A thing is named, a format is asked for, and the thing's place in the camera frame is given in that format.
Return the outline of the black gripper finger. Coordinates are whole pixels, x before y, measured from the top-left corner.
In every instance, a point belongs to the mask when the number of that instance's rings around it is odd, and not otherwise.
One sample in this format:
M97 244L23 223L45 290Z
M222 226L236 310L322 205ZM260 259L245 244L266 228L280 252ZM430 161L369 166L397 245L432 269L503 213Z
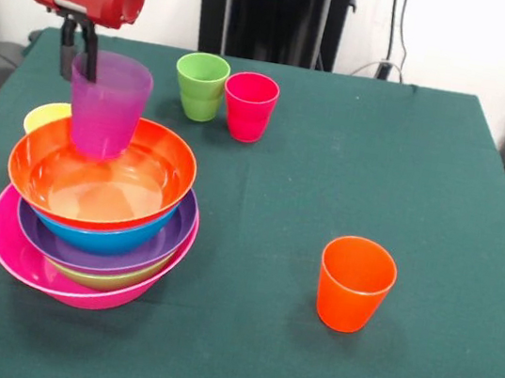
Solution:
M71 63L76 56L75 52L75 30L77 22L72 18L64 19L60 28L59 64L61 76L69 81L71 79Z
M90 21L82 23L82 38L84 41L84 54L81 55L80 73L89 82L97 80L97 63L98 63L98 36L95 30L95 24Z

